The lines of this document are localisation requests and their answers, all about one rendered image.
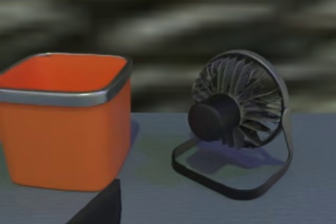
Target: orange bin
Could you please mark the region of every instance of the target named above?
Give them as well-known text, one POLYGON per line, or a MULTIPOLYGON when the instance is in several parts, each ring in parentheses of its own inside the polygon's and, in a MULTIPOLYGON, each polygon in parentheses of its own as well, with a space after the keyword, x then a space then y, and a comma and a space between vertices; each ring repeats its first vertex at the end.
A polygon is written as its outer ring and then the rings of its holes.
POLYGON ((132 62, 42 54, 0 74, 0 135, 12 181, 97 191, 130 148, 132 62))

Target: blue-gray surface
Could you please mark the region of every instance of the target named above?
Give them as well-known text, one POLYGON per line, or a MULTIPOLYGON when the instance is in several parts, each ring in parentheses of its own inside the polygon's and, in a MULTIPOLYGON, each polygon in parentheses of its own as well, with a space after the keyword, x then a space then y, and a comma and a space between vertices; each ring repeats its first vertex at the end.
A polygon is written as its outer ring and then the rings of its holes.
MULTIPOLYGON (((292 165, 268 193, 252 201, 227 199, 172 171, 171 150, 189 135, 185 114, 133 118, 140 123, 140 135, 120 173, 122 224, 336 223, 336 115, 293 115, 292 165)), ((272 142, 267 151, 283 159, 282 142, 275 142, 279 144, 272 142)), ((269 173, 261 170, 255 172, 269 173)), ((231 166, 222 175, 246 186, 252 173, 231 166)), ((1 224, 65 223, 94 196, 15 186, 1 175, 1 224)))

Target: metallic rim of bin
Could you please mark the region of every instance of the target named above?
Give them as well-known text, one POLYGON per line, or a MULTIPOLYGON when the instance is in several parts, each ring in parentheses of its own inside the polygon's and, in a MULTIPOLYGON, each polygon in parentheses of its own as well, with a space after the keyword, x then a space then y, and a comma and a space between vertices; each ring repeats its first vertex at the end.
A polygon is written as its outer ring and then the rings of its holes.
MULTIPOLYGON (((76 55, 92 55, 92 54, 69 54, 63 52, 49 52, 45 54, 32 55, 11 65, 7 69, 0 72, 4 74, 9 69, 23 63, 32 57, 48 57, 53 54, 65 54, 70 56, 76 55)), ((132 60, 128 57, 112 56, 112 55, 95 55, 102 57, 119 57, 127 62, 120 70, 116 77, 103 89, 89 92, 60 92, 60 91, 40 91, 40 90, 17 90, 3 89, 0 87, 0 102, 20 103, 31 105, 49 105, 49 106, 70 106, 70 107, 87 107, 104 104, 110 101, 131 77, 132 60)))

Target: black fan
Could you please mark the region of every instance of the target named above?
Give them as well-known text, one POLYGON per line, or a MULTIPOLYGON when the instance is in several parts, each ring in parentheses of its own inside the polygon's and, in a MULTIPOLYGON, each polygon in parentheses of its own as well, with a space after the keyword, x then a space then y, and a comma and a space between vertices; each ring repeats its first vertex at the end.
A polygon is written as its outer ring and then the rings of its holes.
POLYGON ((195 104, 188 114, 197 138, 173 152, 173 168, 225 196, 252 199, 266 192, 287 170, 292 159, 288 92, 282 78, 263 57, 233 50, 213 58, 192 86, 195 104), (221 141, 229 147, 256 148, 283 130, 289 155, 283 168, 255 189, 238 190, 198 174, 176 158, 200 141, 221 141))

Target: fan motor housing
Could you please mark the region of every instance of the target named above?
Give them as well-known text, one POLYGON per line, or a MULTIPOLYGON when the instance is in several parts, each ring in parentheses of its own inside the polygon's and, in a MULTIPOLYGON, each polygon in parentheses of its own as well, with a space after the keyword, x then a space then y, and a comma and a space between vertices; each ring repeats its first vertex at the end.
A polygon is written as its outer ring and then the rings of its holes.
POLYGON ((240 110, 227 94, 218 93, 194 104, 188 113, 192 132, 203 141, 217 141, 239 124, 240 110))

